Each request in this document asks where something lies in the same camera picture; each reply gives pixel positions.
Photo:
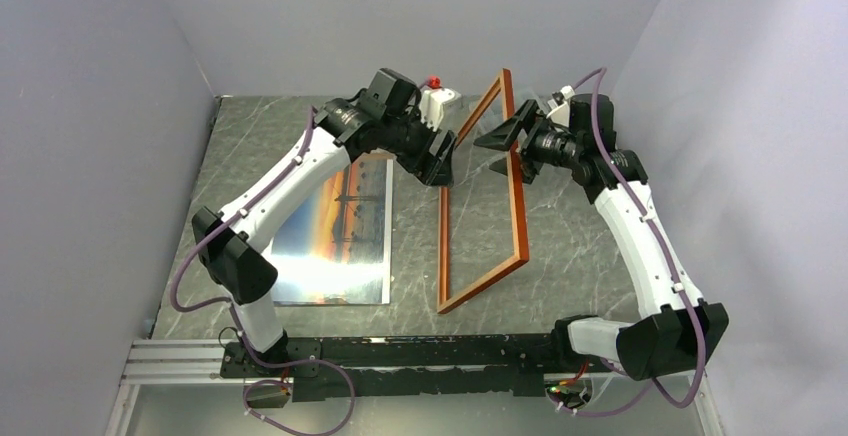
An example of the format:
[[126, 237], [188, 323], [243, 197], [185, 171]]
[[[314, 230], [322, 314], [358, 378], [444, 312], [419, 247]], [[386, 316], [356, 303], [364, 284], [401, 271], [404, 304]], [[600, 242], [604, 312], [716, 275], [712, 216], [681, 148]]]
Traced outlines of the orange wooden picture frame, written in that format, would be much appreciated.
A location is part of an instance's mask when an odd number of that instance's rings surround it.
[[[478, 148], [476, 137], [499, 125], [487, 110], [505, 119], [515, 112], [511, 71], [495, 81], [458, 131], [455, 183], [440, 190], [438, 206], [437, 306], [446, 315], [503, 280], [529, 261], [524, 189], [517, 154]], [[506, 158], [508, 174], [489, 165]]]

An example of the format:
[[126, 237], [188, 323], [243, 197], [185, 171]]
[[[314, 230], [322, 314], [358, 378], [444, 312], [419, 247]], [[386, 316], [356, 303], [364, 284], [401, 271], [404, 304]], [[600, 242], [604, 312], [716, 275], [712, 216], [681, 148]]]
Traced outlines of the sunset photo print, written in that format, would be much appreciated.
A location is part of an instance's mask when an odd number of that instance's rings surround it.
[[390, 303], [393, 182], [391, 157], [365, 156], [294, 211], [264, 251], [277, 306]]

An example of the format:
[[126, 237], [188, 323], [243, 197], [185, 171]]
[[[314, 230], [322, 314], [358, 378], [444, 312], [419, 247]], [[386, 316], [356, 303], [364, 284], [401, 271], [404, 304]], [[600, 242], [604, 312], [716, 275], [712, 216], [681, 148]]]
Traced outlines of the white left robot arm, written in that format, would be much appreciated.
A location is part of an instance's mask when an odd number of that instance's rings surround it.
[[450, 186], [457, 135], [442, 124], [460, 100], [435, 79], [417, 83], [381, 68], [353, 96], [312, 109], [297, 143], [239, 197], [193, 215], [195, 245], [185, 261], [199, 260], [222, 288], [257, 373], [272, 376], [289, 360], [272, 300], [278, 271], [263, 254], [276, 231], [333, 174], [373, 152], [393, 156], [425, 186]]

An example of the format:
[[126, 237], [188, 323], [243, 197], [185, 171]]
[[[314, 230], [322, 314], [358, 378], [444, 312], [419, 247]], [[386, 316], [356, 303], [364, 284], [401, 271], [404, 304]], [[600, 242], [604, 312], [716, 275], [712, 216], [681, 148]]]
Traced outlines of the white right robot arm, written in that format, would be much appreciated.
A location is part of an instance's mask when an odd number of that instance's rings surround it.
[[617, 364], [636, 381], [704, 369], [729, 325], [720, 303], [709, 303], [685, 271], [656, 212], [647, 173], [631, 150], [616, 145], [615, 106], [604, 95], [571, 97], [556, 121], [534, 99], [474, 145], [515, 149], [524, 183], [545, 165], [567, 168], [607, 224], [633, 284], [640, 318], [634, 323], [594, 315], [556, 322], [550, 357], [564, 371], [588, 356]]

